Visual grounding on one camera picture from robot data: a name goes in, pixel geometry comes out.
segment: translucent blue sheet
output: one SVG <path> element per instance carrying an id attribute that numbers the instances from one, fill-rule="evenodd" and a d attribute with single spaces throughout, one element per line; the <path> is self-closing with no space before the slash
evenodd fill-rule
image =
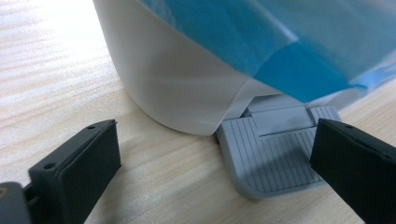
<path id="1" fill-rule="evenodd" d="M 300 101 L 396 75 L 396 2 L 140 0 L 242 73 Z"/>

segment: gray plastic base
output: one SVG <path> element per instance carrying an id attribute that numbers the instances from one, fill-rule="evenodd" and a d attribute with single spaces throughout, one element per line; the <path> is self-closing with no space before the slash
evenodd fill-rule
<path id="1" fill-rule="evenodd" d="M 278 95 L 255 99 L 245 115 L 224 120 L 217 131 L 240 194 L 260 199 L 326 184 L 309 158 L 318 119 L 341 120 L 335 108 L 305 108 Z"/>

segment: ribbed gray surface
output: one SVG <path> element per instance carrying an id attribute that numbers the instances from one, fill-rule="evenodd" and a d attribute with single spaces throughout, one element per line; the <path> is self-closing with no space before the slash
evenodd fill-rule
<path id="1" fill-rule="evenodd" d="M 230 150 L 237 176 L 251 189 L 271 193 L 322 180 L 309 164 L 316 128 L 258 137 L 252 118 L 222 125 L 235 139 Z"/>
<path id="2" fill-rule="evenodd" d="M 318 124 L 319 118 L 341 121 L 337 109 L 333 106 L 325 105 L 325 106 L 314 107 L 310 109 L 310 112 L 316 124 Z"/>

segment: wooden table surface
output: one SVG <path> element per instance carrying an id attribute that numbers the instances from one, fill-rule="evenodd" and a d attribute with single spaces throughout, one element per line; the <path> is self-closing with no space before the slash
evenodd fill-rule
<path id="1" fill-rule="evenodd" d="M 91 1 L 0 2 L 0 182 L 85 126 L 116 119 L 122 168 L 87 223 L 362 223 L 328 186 L 251 201 L 240 196 L 213 136 L 163 127 L 128 96 Z M 396 80 L 341 111 L 396 145 Z"/>

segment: table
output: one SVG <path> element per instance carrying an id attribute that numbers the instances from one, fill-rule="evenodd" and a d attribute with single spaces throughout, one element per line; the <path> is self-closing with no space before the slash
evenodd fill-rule
<path id="1" fill-rule="evenodd" d="M 128 96 L 91 1 L 0 3 L 0 182 L 91 123 L 116 119 L 122 167 L 87 223 L 362 223 L 328 186 L 251 201 L 240 196 L 213 136 L 180 133 Z M 396 145 L 396 80 L 341 111 Z"/>

